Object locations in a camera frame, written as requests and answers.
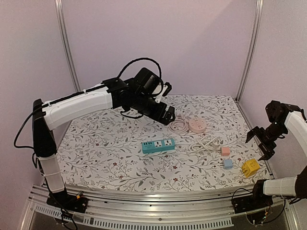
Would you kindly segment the yellow cube socket adapter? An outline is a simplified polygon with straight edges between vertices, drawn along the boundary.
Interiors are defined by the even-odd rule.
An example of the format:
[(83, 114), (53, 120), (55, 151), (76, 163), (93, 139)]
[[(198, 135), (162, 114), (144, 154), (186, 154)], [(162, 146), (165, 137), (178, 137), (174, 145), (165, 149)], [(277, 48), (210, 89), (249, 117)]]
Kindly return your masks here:
[(260, 165), (258, 164), (256, 159), (251, 159), (246, 162), (241, 167), (242, 173), (246, 178), (249, 178), (257, 173), (260, 169)]

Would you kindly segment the teal power strip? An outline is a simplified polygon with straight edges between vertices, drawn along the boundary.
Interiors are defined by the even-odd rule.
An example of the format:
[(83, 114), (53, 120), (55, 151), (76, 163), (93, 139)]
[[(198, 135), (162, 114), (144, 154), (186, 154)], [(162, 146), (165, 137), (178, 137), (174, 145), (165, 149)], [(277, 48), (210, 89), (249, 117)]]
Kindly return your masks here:
[(156, 140), (156, 141), (147, 141), (142, 143), (143, 154), (169, 151), (174, 149), (175, 149), (175, 142), (172, 138)]

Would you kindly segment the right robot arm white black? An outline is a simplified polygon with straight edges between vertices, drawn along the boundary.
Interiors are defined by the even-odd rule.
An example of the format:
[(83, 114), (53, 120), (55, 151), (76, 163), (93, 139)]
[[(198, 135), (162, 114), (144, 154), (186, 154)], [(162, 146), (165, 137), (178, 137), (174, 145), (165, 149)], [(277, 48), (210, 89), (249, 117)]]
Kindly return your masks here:
[[(275, 141), (285, 138), (291, 132), (304, 153), (307, 152), (307, 118), (304, 110), (297, 105), (282, 103), (272, 100), (265, 107), (269, 122), (267, 128), (254, 127), (247, 133), (246, 142), (256, 137), (262, 151), (261, 161), (269, 160), (276, 148)], [(307, 197), (307, 169), (294, 177), (282, 179), (258, 180), (253, 187), (253, 195), (248, 199), (248, 205), (252, 209), (258, 209), (263, 205), (267, 196), (295, 197), (306, 199)]]

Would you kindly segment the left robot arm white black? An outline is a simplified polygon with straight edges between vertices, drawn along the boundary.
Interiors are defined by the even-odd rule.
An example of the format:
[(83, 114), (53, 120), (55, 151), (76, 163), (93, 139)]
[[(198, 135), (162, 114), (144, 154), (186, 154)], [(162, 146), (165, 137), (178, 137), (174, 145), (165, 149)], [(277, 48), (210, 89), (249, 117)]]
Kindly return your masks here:
[(53, 201), (61, 208), (71, 204), (56, 159), (57, 145), (52, 133), (54, 129), (81, 116), (118, 107), (126, 110), (132, 108), (141, 115), (168, 125), (175, 120), (175, 109), (161, 102), (161, 98), (170, 91), (169, 83), (163, 83), (152, 71), (142, 68), (135, 77), (128, 80), (111, 78), (54, 101), (34, 101), (33, 147), (42, 166), (43, 177), (53, 193)]

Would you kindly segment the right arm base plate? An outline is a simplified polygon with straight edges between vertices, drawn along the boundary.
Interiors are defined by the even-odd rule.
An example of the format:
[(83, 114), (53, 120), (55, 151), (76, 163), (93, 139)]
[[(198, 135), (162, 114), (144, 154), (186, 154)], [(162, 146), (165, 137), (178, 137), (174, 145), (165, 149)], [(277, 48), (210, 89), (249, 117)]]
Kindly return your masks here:
[(231, 203), (235, 213), (238, 214), (269, 207), (273, 204), (273, 200), (271, 195), (246, 195), (232, 198)]

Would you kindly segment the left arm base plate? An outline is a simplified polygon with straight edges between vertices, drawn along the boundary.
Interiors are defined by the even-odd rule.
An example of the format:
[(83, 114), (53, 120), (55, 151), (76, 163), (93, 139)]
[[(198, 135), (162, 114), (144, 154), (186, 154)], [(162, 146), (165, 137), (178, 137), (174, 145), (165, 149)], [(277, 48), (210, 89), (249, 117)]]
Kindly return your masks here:
[(83, 195), (83, 191), (76, 195), (68, 194), (67, 190), (49, 193), (47, 204), (54, 207), (59, 207), (69, 211), (85, 213), (89, 199)]

